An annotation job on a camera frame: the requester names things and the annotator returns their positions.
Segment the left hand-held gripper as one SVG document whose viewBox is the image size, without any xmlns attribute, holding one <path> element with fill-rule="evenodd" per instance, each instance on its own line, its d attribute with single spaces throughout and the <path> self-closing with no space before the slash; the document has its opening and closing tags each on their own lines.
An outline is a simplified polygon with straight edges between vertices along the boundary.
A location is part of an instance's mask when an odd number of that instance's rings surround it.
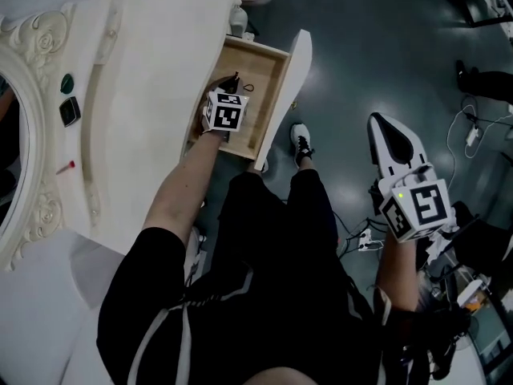
<svg viewBox="0 0 513 385">
<path fill-rule="evenodd" d="M 203 107 L 201 127 L 203 132 L 214 132 L 222 136 L 225 143 L 230 135 L 240 130 L 249 97 L 237 95 L 240 85 L 239 73 L 219 80 L 216 90 L 209 91 Z"/>
</svg>

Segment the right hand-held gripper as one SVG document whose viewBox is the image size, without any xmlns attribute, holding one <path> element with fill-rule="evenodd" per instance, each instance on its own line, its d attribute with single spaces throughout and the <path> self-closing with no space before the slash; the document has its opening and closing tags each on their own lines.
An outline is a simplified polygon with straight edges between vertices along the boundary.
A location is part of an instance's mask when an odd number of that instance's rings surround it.
<svg viewBox="0 0 513 385">
<path fill-rule="evenodd" d="M 397 241 L 435 233 L 450 220 L 446 181 L 439 179 L 420 138 L 393 117 L 375 112 L 367 121 L 378 211 Z"/>
</svg>

